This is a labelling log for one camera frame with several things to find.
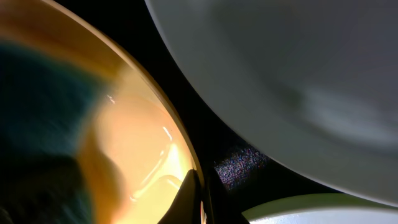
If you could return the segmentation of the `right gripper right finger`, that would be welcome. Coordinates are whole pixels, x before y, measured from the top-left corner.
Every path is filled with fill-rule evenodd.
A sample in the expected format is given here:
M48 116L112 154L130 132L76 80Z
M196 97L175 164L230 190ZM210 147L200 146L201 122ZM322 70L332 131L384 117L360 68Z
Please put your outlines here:
M230 200L219 175L214 169L206 174L205 211L211 224L249 224Z

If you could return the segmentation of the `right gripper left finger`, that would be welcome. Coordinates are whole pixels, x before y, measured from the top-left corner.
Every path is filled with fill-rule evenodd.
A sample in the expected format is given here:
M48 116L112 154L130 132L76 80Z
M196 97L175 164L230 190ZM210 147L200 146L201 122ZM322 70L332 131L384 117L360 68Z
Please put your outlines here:
M201 185L196 170L189 170L167 213L159 224L204 224Z

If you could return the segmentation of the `yellow plate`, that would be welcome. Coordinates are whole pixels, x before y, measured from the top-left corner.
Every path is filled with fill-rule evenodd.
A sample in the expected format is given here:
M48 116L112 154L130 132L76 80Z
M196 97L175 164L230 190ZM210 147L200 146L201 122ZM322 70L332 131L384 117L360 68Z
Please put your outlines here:
M4 40L103 82L76 155L93 223L158 223L187 172L196 170L200 181L196 155L173 108L153 79L99 30L55 1L2 1Z

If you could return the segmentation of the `light blue plate bottom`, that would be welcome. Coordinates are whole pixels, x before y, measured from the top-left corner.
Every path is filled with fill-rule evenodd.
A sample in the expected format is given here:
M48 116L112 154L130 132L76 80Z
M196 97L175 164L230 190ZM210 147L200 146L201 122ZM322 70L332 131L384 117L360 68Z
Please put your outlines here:
M249 223L397 224L397 208L347 194L308 194L263 203L243 212Z

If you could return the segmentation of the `green sponge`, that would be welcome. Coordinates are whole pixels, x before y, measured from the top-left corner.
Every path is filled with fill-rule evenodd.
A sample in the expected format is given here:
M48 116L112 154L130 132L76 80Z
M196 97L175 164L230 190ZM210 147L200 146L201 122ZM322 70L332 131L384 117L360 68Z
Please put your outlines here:
M76 155L103 87L68 62L1 42L2 223L93 223Z

